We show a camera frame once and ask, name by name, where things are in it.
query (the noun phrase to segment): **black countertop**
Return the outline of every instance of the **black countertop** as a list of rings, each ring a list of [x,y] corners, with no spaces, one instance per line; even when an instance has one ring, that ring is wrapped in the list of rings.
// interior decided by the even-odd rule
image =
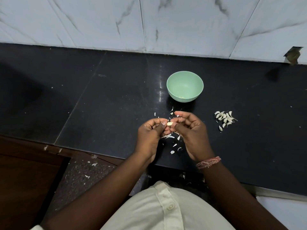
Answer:
[[[127,158],[148,119],[190,111],[240,182],[307,195],[307,67],[214,58],[0,44],[0,134]],[[179,103],[166,80],[187,70],[204,81]],[[238,122],[220,133],[214,112]],[[182,150],[170,154],[177,143]],[[155,163],[196,171],[183,141],[162,139]]]

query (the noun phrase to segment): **right hand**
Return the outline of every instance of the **right hand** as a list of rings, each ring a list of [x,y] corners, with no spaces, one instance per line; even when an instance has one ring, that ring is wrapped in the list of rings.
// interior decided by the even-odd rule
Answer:
[[[215,157],[209,143],[205,124],[194,114],[175,111],[179,117],[171,119],[171,132],[178,132],[185,142],[185,147],[192,160],[203,161]]]

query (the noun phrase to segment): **mint green bowl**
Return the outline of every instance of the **mint green bowl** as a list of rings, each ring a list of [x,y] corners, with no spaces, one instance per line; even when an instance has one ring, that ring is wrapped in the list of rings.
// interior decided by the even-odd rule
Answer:
[[[173,73],[167,79],[166,86],[169,95],[178,102],[193,101],[204,89],[202,79],[189,71]]]

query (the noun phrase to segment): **bracelet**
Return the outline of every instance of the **bracelet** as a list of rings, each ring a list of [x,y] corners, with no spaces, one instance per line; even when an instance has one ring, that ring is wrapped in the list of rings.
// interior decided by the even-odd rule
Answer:
[[[218,163],[221,160],[221,158],[219,156],[214,157],[214,158],[210,158],[204,161],[201,161],[199,163],[196,164],[196,167],[198,169],[203,169],[203,168],[209,168],[210,166]]]

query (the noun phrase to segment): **hand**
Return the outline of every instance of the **hand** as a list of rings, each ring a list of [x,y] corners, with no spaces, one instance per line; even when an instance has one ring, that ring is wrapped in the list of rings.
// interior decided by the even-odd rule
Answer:
[[[171,119],[171,132],[182,135],[189,156],[194,161],[203,161],[214,157],[209,143],[205,124],[194,114],[183,111],[175,111],[179,117]]]
[[[157,118],[148,120],[138,128],[138,140],[135,153],[145,156],[153,162],[160,137],[171,133],[167,119]]]

